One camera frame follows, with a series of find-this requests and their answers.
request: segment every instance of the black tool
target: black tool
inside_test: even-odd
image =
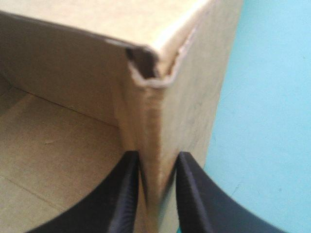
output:
[[[285,233],[238,205],[208,177],[190,153],[180,152],[176,167],[182,233]]]
[[[28,233],[132,233],[137,200],[138,152],[128,151],[82,201]]]

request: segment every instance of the blue surface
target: blue surface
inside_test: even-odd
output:
[[[311,0],[245,0],[205,169],[259,217],[311,233]]]

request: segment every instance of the torn cardboard edge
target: torn cardboard edge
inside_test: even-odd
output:
[[[206,1],[206,5],[210,6],[211,0]],[[192,36],[195,34],[196,28],[202,21],[202,18],[206,15],[208,12],[208,9],[210,7],[205,6],[203,4],[203,7],[201,8],[194,8],[193,12],[188,13],[188,17],[184,17],[183,21],[185,24],[185,28],[188,30],[185,30],[183,34],[182,39],[179,39],[179,45],[177,47],[177,51],[174,51],[171,56],[169,55],[163,55],[166,57],[165,61],[160,61],[160,54],[156,52],[152,47],[148,45],[136,45],[134,43],[112,38],[106,35],[101,35],[98,33],[93,33],[91,31],[87,31],[84,29],[79,29],[76,27],[68,26],[68,25],[61,25],[55,22],[48,22],[32,17],[26,17],[14,13],[9,13],[0,10],[0,14],[4,14],[8,17],[15,18],[18,20],[24,20],[29,23],[36,23],[36,24],[42,24],[44,26],[54,27],[57,29],[63,29],[65,31],[71,31],[75,33],[81,33],[85,34],[90,37],[95,37],[97,39],[103,40],[108,44],[116,45],[119,47],[123,47],[126,49],[126,54],[129,59],[129,67],[131,70],[137,69],[139,73],[140,80],[137,80],[136,84],[141,86],[149,86],[154,88],[165,88],[170,83],[174,81],[174,78],[176,77],[176,72],[178,71],[178,66],[180,63],[180,60],[182,60],[182,57],[184,57],[183,53],[186,53],[188,47],[190,45],[190,41]]]

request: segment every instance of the cardboard flap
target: cardboard flap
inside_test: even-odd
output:
[[[158,78],[163,78],[210,2],[212,0],[2,0],[0,10],[12,17],[82,30],[119,46],[143,47],[155,58]]]

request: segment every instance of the cardboard box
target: cardboard box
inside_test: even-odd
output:
[[[138,150],[135,231],[175,232],[175,159],[204,164],[241,4],[0,1],[0,231],[70,208]]]

